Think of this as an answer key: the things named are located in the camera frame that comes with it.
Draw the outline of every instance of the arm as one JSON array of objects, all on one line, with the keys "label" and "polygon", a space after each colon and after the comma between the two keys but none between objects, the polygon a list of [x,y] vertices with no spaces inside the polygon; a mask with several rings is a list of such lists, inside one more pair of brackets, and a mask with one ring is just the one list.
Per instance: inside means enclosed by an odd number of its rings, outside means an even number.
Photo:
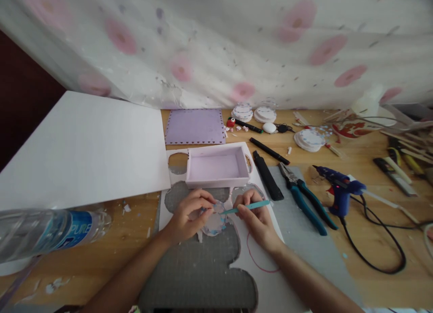
[{"label": "arm", "polygon": [[363,313],[349,297],[281,241],[266,207],[252,211],[245,207],[258,201],[262,201],[262,198],[254,189],[238,196],[233,205],[239,209],[236,215],[245,221],[256,242],[272,256],[301,301],[314,313]]},{"label": "arm", "polygon": [[[81,310],[81,313],[128,312],[159,260],[175,244],[192,237],[213,213],[216,201],[207,191],[197,189],[182,200],[167,226],[123,267]],[[195,220],[189,215],[207,210]]]}]

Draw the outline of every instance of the dark wall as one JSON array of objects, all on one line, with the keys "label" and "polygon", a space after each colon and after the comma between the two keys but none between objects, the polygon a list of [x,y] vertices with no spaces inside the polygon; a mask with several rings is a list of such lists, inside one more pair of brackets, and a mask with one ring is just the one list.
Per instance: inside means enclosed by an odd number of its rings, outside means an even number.
[{"label": "dark wall", "polygon": [[65,91],[0,31],[0,171]]}]

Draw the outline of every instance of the small toy figure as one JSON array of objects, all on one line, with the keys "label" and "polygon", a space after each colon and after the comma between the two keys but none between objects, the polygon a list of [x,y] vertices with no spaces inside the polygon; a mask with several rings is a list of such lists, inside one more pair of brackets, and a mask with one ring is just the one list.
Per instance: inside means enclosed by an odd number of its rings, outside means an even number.
[{"label": "small toy figure", "polygon": [[227,120],[227,127],[234,127],[235,126],[235,119],[231,118]]}]

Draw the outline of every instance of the teal pliers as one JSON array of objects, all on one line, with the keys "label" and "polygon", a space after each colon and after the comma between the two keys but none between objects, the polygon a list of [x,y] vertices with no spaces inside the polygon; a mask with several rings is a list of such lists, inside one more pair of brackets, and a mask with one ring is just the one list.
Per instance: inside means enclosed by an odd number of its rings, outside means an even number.
[{"label": "teal pliers", "polygon": [[317,218],[317,216],[313,213],[310,207],[308,207],[308,205],[305,203],[304,198],[301,195],[301,192],[311,202],[314,209],[319,214],[320,218],[323,219],[330,228],[332,228],[333,230],[337,230],[338,227],[329,218],[322,204],[317,199],[317,197],[311,192],[311,190],[308,189],[305,182],[302,179],[298,179],[298,177],[290,169],[288,169],[283,163],[280,162],[280,164],[278,164],[278,168],[280,169],[281,174],[286,180],[287,188],[292,193],[293,198],[296,201],[296,204],[306,215],[306,217],[310,220],[310,222],[314,225],[314,227],[319,231],[319,234],[322,236],[328,235],[322,222]]}]

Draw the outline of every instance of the hand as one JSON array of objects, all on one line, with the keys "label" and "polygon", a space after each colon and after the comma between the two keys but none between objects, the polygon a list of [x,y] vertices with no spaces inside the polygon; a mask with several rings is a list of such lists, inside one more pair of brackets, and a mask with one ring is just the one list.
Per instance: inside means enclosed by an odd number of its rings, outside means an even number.
[{"label": "hand", "polygon": [[236,215],[245,221],[248,230],[256,242],[270,254],[276,253],[284,247],[283,241],[278,237],[272,223],[271,215],[267,206],[249,210],[247,207],[251,203],[262,201],[262,197],[257,190],[250,189],[243,195],[239,195],[233,205],[238,208]]},{"label": "hand", "polygon": [[[192,191],[180,202],[173,217],[161,231],[163,238],[169,245],[174,245],[192,237],[213,214],[213,204],[216,202],[214,197],[207,191],[202,189]],[[196,219],[191,220],[190,214],[201,208],[207,210]]]}]

